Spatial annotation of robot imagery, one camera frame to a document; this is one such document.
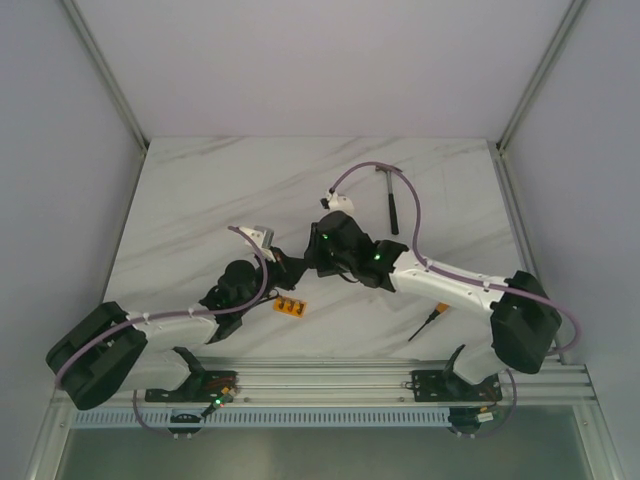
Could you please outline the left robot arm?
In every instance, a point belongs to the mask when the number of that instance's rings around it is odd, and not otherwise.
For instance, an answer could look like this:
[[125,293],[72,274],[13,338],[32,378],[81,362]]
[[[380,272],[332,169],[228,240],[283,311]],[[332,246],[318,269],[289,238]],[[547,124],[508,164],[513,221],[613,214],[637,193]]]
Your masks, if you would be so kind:
[[276,290],[294,290],[306,270],[303,259],[272,247],[255,263],[229,263],[187,311],[135,314],[104,302],[49,350],[45,362],[80,410],[133,390],[163,390],[182,402],[195,401],[204,390],[205,370],[193,349],[230,337]]

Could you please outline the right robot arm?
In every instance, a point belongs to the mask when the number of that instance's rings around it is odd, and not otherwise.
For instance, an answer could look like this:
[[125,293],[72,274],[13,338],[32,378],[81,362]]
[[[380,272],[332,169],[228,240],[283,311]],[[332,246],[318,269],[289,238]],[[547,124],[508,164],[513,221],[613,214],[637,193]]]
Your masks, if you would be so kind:
[[562,323],[533,275],[501,278],[421,260],[404,244],[372,240],[343,211],[312,223],[305,260],[321,277],[348,273],[368,288],[428,297],[481,320],[486,335],[459,346],[443,374],[456,399],[506,369],[538,373]]

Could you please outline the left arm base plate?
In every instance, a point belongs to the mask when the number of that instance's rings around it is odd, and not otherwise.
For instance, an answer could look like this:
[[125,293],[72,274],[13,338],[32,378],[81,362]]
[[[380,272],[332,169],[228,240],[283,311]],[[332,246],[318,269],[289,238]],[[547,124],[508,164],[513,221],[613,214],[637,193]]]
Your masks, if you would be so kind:
[[233,370],[192,373],[186,381],[173,390],[149,389],[144,399],[149,403],[210,403],[223,395],[224,388],[233,388],[237,372]]

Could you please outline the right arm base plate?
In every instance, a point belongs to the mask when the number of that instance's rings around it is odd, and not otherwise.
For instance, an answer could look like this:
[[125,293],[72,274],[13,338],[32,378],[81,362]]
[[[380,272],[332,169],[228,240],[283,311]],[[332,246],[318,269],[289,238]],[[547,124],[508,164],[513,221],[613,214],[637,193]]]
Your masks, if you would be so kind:
[[503,399],[497,375],[472,385],[444,370],[413,370],[407,388],[414,400],[422,403],[497,403]]

